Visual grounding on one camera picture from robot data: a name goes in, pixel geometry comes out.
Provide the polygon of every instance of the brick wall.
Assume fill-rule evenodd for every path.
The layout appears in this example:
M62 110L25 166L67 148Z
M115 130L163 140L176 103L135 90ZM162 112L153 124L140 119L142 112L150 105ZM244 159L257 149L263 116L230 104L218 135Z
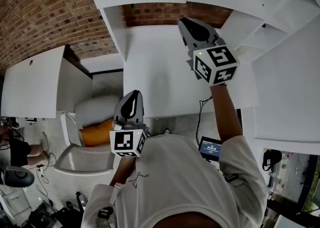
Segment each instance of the brick wall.
M221 28L232 10L199 3L146 3L122 6L123 21L128 27L146 25L176 25L182 17L201 20Z
M0 0L0 75L40 52L69 44L80 58L117 50L93 0Z

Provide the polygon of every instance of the chair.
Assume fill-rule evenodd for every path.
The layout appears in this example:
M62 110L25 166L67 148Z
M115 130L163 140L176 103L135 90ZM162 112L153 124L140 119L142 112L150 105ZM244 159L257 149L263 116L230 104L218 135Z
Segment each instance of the chair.
M111 152L110 144L85 147L79 129L113 118L119 100L119 97L114 95L96 97L78 104L75 114L61 114L63 135L68 147L54 165L56 171L82 176L113 171L115 155Z

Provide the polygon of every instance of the small screen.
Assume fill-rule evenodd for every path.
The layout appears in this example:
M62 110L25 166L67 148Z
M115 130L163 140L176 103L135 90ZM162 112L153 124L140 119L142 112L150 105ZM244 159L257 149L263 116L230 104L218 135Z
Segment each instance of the small screen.
M221 148L220 144L217 144L214 142L203 141L201 148L200 148L200 153L219 157L220 148Z

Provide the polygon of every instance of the white t-shirt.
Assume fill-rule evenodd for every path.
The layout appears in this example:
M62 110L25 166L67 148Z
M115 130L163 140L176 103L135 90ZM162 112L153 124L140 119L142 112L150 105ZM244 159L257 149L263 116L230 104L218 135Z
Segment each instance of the white t-shirt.
M119 190L113 205L118 228L152 228L179 213L199 212L222 228L259 227L267 190L256 160L243 136L223 143L220 169L202 158L188 138L161 135L144 144L136 169ZM98 185L91 192L82 228L95 227L98 211L110 203L113 187Z

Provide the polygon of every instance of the orange cloth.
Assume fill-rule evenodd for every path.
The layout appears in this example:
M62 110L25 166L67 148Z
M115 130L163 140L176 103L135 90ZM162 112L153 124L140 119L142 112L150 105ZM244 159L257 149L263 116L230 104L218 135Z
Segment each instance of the orange cloth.
M102 144L110 143L110 131L113 131L112 122L109 119L98 126L90 126L85 129L80 129L82 140L86 147L94 147Z

